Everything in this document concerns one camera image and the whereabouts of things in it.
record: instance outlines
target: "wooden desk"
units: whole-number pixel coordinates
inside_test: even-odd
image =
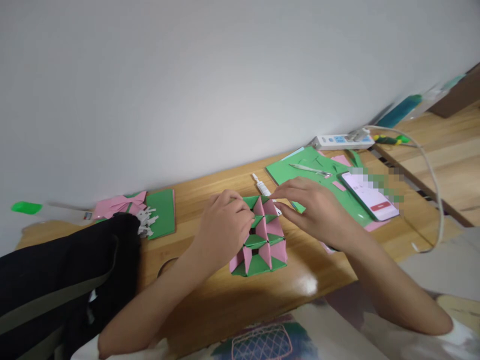
[[[480,101],[444,119],[432,113],[396,128],[424,148],[435,170],[445,210],[463,226],[480,226]],[[375,145],[385,159],[432,199],[435,187],[419,151],[408,146]]]
[[[342,153],[328,151],[326,155]],[[180,256],[190,245],[211,194],[235,189],[242,196],[258,195],[252,173],[273,191],[276,186],[264,168],[285,155],[172,186],[177,230],[175,234],[142,242],[140,288],[155,280],[162,264]],[[360,156],[365,166],[376,174],[388,174],[388,168],[370,152],[362,151]],[[423,250],[430,247],[429,242],[435,241],[438,211],[408,185],[398,182],[397,176],[390,175],[389,180],[390,188],[404,193],[403,216],[375,230],[372,235],[396,261],[401,261],[415,253],[411,242]],[[227,265],[187,296],[168,317],[160,334],[167,336],[171,349],[178,356],[225,339],[245,326],[276,317],[356,280],[343,253],[327,255],[315,239],[283,217],[280,221],[286,237],[288,266],[271,273],[241,277],[232,276]],[[25,231],[19,247],[39,244],[76,230],[78,227],[59,222],[31,227]],[[460,232],[447,219],[444,238]]]

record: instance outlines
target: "blue object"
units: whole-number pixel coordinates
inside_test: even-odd
[[[422,102],[422,95],[410,95],[380,119],[378,126],[393,128]]]

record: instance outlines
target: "hand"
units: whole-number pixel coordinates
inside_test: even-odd
[[[185,255],[198,263],[198,270],[209,277],[240,251],[253,222],[254,213],[238,192],[225,190],[213,195]]]
[[[270,199],[288,199],[302,204],[306,208],[302,214],[281,202],[276,202],[275,206],[307,234],[337,250],[349,250],[360,234],[366,234],[330,190],[308,178],[296,177],[284,182]]]

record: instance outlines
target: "folded paper structure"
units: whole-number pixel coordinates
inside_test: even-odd
[[[249,277],[287,266],[287,249],[274,202],[268,196],[249,196],[243,200],[255,214],[250,234],[230,261],[232,275]]]

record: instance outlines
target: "white cable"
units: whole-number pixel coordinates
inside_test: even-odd
[[[430,248],[428,250],[424,250],[424,251],[419,251],[419,249],[417,248],[417,246],[413,242],[411,243],[411,245],[417,253],[426,254],[426,253],[431,252],[433,249],[435,249],[437,247],[438,244],[440,244],[442,242],[442,239],[444,237],[445,215],[444,215],[444,206],[442,204],[442,197],[440,196],[440,186],[439,186],[439,183],[437,181],[437,177],[435,176],[434,169],[430,165],[429,159],[427,158],[427,154],[425,153],[424,148],[418,142],[416,142],[415,139],[413,139],[410,135],[408,135],[407,133],[405,133],[403,131],[395,129],[395,128],[376,126],[376,125],[365,125],[365,126],[362,126],[362,128],[381,129],[381,130],[392,131],[394,133],[404,135],[407,138],[409,138],[412,143],[414,143],[416,145],[418,150],[420,150],[423,158],[425,159],[426,166],[428,167],[428,170],[430,170],[431,179],[433,180],[433,184],[435,185],[435,193],[436,193],[435,198],[436,198],[436,203],[438,204],[438,211],[440,212],[440,221],[439,221],[439,224],[438,224],[438,236],[437,236],[437,239],[436,239],[436,243],[433,245],[432,248]]]

